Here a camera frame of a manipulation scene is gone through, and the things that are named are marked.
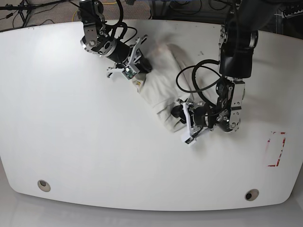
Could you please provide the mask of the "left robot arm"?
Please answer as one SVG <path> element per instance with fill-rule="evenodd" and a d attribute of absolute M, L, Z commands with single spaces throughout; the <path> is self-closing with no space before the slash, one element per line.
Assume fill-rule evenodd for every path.
<path fill-rule="evenodd" d="M 224 132 L 237 131 L 241 123 L 242 100 L 245 82 L 251 76 L 252 57 L 260 30 L 284 2 L 281 0 L 232 1 L 220 31 L 219 60 L 206 59 L 191 66 L 194 90 L 201 102 L 177 99 L 171 113 L 186 125 L 183 141 L 187 144 L 214 128 Z M 196 73 L 208 65 L 219 66 L 218 79 L 211 85 L 199 88 Z"/>

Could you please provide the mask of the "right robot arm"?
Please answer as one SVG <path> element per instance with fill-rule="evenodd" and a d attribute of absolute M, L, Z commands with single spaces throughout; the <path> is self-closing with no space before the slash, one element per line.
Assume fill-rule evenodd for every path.
<path fill-rule="evenodd" d="M 134 44 L 127 45 L 122 41 L 130 28 L 124 21 L 124 11 L 121 1 L 119 7 L 119 20 L 107 24 L 103 15 L 104 6 L 99 0 L 81 0 L 78 14 L 83 23 L 84 36 L 81 39 L 83 49 L 89 53 L 105 57 L 115 64 L 107 69 L 107 77 L 120 73 L 127 79 L 132 79 L 138 74 L 147 74 L 152 70 L 150 62 L 140 50 L 146 41 L 147 35 L 136 39 Z"/>

